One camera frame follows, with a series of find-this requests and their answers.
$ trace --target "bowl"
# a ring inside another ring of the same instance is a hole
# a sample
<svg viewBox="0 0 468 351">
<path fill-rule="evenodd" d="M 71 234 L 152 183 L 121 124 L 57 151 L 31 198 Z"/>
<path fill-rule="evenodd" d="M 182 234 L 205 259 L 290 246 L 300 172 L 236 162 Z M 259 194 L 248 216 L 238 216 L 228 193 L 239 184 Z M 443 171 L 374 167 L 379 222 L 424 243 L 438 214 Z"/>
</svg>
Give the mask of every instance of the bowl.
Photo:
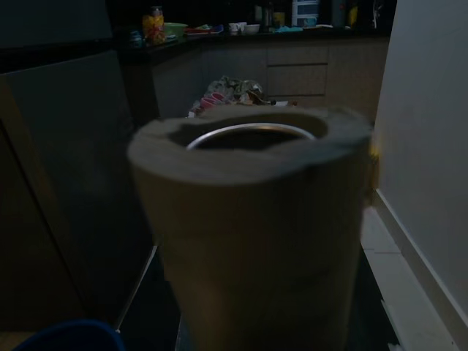
<svg viewBox="0 0 468 351">
<path fill-rule="evenodd" d="M 244 34 L 252 35 L 258 33 L 260 30 L 260 24 L 248 24 L 244 27 Z"/>
<path fill-rule="evenodd" d="M 188 27 L 188 25 L 183 23 L 167 22 L 164 23 L 164 33 L 166 33 L 166 37 L 175 35 L 177 38 L 182 38 L 186 27 Z"/>
</svg>

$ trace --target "silver ring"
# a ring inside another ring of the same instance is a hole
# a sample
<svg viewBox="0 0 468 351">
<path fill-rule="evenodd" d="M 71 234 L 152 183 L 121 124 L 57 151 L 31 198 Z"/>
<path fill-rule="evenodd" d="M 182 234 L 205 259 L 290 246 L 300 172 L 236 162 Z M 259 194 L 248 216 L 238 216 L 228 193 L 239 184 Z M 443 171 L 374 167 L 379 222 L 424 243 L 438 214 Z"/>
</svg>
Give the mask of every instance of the silver ring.
<svg viewBox="0 0 468 351">
<path fill-rule="evenodd" d="M 213 137 L 218 137 L 220 135 L 230 134 L 231 132 L 238 132 L 242 129 L 256 129 L 256 130 L 272 130 L 275 132 L 283 132 L 289 135 L 295 135 L 303 139 L 314 140 L 315 136 L 304 129 L 297 128 L 294 126 L 289 126 L 287 124 L 278 124 L 278 123 L 245 123 L 237 124 L 235 126 L 229 126 L 225 128 L 216 129 L 212 132 L 208 132 L 204 135 L 199 136 L 197 139 L 193 140 L 188 146 L 187 150 L 193 150 L 197 148 L 204 141 L 207 141 Z"/>
</svg>

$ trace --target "tile floor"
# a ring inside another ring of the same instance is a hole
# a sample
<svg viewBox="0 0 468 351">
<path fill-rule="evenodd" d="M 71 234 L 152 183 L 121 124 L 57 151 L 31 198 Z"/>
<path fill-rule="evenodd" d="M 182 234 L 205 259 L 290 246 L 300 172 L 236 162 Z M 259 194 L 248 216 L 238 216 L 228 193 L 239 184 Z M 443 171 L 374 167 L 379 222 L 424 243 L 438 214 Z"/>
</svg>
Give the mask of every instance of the tile floor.
<svg viewBox="0 0 468 351">
<path fill-rule="evenodd" d="M 457 351 L 447 329 L 373 208 L 364 213 L 361 243 L 405 351 Z"/>
</svg>

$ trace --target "countertop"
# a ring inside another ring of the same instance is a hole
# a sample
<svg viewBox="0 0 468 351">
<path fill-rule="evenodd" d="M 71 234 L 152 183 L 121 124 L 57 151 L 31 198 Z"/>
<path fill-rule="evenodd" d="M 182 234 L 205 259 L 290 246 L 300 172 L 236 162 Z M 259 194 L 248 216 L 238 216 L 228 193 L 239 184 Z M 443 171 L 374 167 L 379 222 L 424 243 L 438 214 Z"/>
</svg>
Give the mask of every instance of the countertop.
<svg viewBox="0 0 468 351">
<path fill-rule="evenodd" d="M 160 64 L 188 51 L 199 48 L 201 45 L 255 43 L 255 42 L 284 42 L 321 39 L 378 39 L 390 38 L 391 30 L 376 29 L 310 29 L 290 33 L 237 35 L 207 34 L 196 38 L 183 38 L 179 41 L 169 42 L 146 48 L 118 48 L 119 58 L 123 64 L 151 63 Z"/>
</svg>

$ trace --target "kitchen counter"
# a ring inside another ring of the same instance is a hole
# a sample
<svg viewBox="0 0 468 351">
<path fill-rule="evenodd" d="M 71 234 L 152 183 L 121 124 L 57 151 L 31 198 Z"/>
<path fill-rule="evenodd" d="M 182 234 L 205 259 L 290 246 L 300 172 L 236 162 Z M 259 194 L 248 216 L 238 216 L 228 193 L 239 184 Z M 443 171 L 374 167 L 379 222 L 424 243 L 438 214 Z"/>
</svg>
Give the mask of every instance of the kitchen counter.
<svg viewBox="0 0 468 351">
<path fill-rule="evenodd" d="M 151 62 L 161 64 L 202 45 L 223 45 L 233 43 L 265 43 L 324 39 L 372 39 L 389 38 L 391 31 L 376 29 L 309 29 L 290 33 L 259 33 L 254 35 L 209 34 L 196 38 L 183 38 L 179 41 L 147 48 L 120 48 L 118 54 L 123 64 Z"/>
<path fill-rule="evenodd" d="M 254 80 L 266 99 L 301 107 L 346 106 L 375 119 L 390 32 L 314 29 L 207 35 L 121 49 L 127 98 L 138 127 L 187 117 L 223 76 Z"/>
</svg>

